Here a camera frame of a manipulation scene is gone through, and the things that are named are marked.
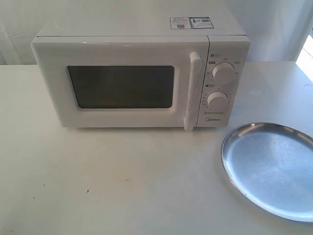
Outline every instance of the brand logo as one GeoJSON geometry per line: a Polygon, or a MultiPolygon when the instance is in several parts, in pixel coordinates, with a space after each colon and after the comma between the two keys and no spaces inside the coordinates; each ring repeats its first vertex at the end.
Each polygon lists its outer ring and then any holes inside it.
{"type": "Polygon", "coordinates": [[[205,119],[205,121],[220,121],[220,119],[219,118],[209,118],[209,117],[207,117],[205,119]]]}

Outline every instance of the power knob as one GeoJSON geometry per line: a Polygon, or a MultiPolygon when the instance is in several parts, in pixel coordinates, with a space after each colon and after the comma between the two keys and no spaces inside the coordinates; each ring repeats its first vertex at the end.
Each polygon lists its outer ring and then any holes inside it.
{"type": "Polygon", "coordinates": [[[207,98],[209,109],[213,112],[224,112],[228,108],[227,95],[223,92],[214,92],[207,98]]]}
{"type": "Polygon", "coordinates": [[[226,85],[236,79],[236,71],[230,63],[220,63],[212,71],[216,83],[226,85]]]}

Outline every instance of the white backdrop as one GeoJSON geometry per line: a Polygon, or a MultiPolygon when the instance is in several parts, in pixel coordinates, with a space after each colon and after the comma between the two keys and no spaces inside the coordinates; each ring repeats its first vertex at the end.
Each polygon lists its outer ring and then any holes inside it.
{"type": "MultiPolygon", "coordinates": [[[[250,61],[296,60],[313,0],[224,0],[243,26],[250,61]]],[[[0,0],[0,64],[35,64],[30,43],[64,0],[0,0]]]]}

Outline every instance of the microwave oven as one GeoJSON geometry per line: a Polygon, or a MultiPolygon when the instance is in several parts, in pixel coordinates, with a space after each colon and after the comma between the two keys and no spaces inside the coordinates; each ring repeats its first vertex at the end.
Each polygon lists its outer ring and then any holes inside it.
{"type": "Polygon", "coordinates": [[[64,127],[228,123],[249,40],[220,0],[75,0],[31,44],[64,127]]]}

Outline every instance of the stainless steel plate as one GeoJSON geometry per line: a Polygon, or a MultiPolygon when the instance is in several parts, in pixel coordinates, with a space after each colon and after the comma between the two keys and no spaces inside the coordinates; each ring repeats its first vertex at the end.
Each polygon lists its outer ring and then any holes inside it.
{"type": "Polygon", "coordinates": [[[233,130],[222,145],[233,185],[280,217],[313,222],[313,139],[290,127],[252,123],[233,130]]]}

